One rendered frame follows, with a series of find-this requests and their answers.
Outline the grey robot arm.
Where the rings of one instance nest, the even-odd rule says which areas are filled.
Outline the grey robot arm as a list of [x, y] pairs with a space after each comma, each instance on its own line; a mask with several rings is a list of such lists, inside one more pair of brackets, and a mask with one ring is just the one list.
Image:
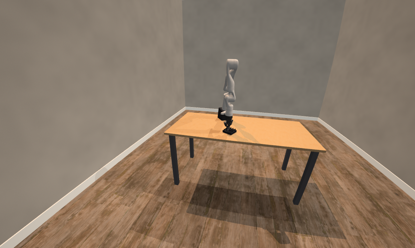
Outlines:
[[238, 68], [238, 60], [237, 59], [228, 59], [226, 61], [226, 75], [225, 75], [225, 85], [223, 87], [224, 91], [228, 93], [224, 94], [223, 96], [223, 105], [221, 115], [226, 116], [233, 116], [233, 105], [231, 102], [236, 100], [235, 93], [234, 93], [234, 76], [236, 70]]

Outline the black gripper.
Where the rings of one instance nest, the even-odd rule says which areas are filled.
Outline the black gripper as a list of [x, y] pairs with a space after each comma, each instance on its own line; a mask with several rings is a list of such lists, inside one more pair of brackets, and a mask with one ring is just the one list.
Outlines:
[[232, 120], [233, 116], [225, 116], [225, 122], [224, 125], [226, 126], [226, 129], [229, 130], [230, 126], [232, 125]]

